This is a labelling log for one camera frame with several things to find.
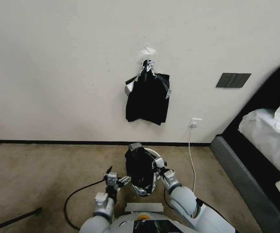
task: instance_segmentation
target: gray switch panel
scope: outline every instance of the gray switch panel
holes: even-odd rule
[[[236,88],[241,88],[246,83],[246,81],[248,80],[248,78],[250,77],[251,74],[238,74],[238,75],[240,75],[240,77],[239,77],[240,81],[237,84]]]
[[[228,83],[227,83],[226,86],[225,86],[226,88],[229,88],[229,87],[231,86],[231,84],[232,84],[233,81],[235,80],[236,76],[237,76],[237,73],[233,73],[233,74],[231,75],[230,80],[228,81]]]
[[[231,76],[232,73],[223,73],[216,87],[225,87]]]
[[[223,73],[216,87],[241,88],[250,75],[250,73]]]

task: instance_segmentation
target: power outlet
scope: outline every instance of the power outlet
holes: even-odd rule
[[[189,123],[188,127],[196,128],[199,127],[202,119],[200,118],[192,118],[191,122]]]
[[[225,87],[233,73],[223,73],[216,87]]]

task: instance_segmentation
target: silver foil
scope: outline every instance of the silver foil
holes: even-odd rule
[[[146,192],[145,189],[141,188],[141,187],[138,187],[138,186],[134,186],[132,185],[134,190],[136,191],[136,193],[140,196],[140,197],[146,197],[146,196],[149,196],[152,194],[152,192],[154,191],[154,189],[156,188],[157,186],[157,174],[154,173],[154,177],[153,177],[153,184],[152,184],[152,192],[151,193],[148,193]]]
[[[158,77],[158,76],[156,75],[156,73],[155,73],[154,70],[153,70],[153,65],[154,65],[154,62],[151,61],[151,60],[148,60],[146,65],[144,65],[144,62],[142,63],[142,69],[141,69],[141,71],[140,71],[140,74],[139,74],[138,76],[136,76],[132,82],[128,83],[128,84],[125,86],[125,93],[126,93],[126,95],[129,95],[129,94],[132,92],[134,82],[137,82],[137,81],[138,81],[139,76],[142,74],[142,72],[143,72],[144,70],[145,70],[146,72],[149,72],[149,71],[150,71],[150,72],[153,74],[153,76],[154,76],[155,78],[159,78],[160,81],[163,80],[163,78],[160,78],[160,77]],[[162,83],[163,83],[163,85],[165,86],[165,89],[167,90],[166,99],[168,99],[169,96],[170,96],[170,94],[171,94],[171,90],[170,90],[170,88],[168,88],[168,86],[167,86],[163,81],[162,81]]]

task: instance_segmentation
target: power cord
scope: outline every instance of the power cord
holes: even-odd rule
[[[74,191],[73,193],[71,193],[71,195],[68,196],[68,198],[66,199],[66,201],[65,201],[65,203],[64,203],[64,206],[63,206],[64,218],[65,218],[66,222],[67,222],[73,229],[75,229],[75,230],[80,230],[81,228],[80,228],[80,227],[77,227],[77,226],[75,226],[73,223],[71,223],[71,221],[70,221],[70,219],[69,219],[69,217],[68,217],[68,213],[67,213],[67,211],[66,211],[66,206],[67,206],[67,204],[68,204],[69,199],[70,199],[75,193],[77,193],[77,192],[79,192],[79,191],[81,191],[81,190],[83,190],[83,189],[85,189],[85,188],[89,188],[89,187],[91,187],[91,186],[94,186],[94,185],[96,185],[96,184],[99,184],[99,183],[101,183],[101,182],[103,182],[103,181],[104,181],[104,179],[102,179],[102,180],[100,180],[100,181],[98,181],[98,182],[92,183],[92,184],[90,184],[90,185],[87,185],[87,186],[85,186],[85,187],[82,187],[82,188],[80,188],[80,189],[77,189],[76,191]]]
[[[192,155],[191,155],[191,149],[190,149],[190,141],[191,141],[192,129],[193,129],[193,128],[191,128],[191,131],[189,132],[189,138],[188,138],[188,152],[189,152],[189,157],[191,158],[192,167],[193,167],[193,172],[194,172],[193,193],[195,193],[196,172],[195,172],[195,168],[194,168],[194,164],[193,164],[193,160],[192,160]]]
[[[163,199],[165,200],[166,205],[167,205],[170,209],[173,209],[173,208],[168,204],[168,202],[166,201],[166,189],[163,190]]]

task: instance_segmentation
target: black baseboard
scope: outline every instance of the black baseboard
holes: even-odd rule
[[[29,140],[0,140],[0,143],[14,143],[14,144],[66,144],[66,145],[123,145],[127,146],[134,142],[124,141],[29,141]],[[144,146],[188,146],[187,142],[140,142]],[[207,147],[211,143],[190,143],[193,147]]]

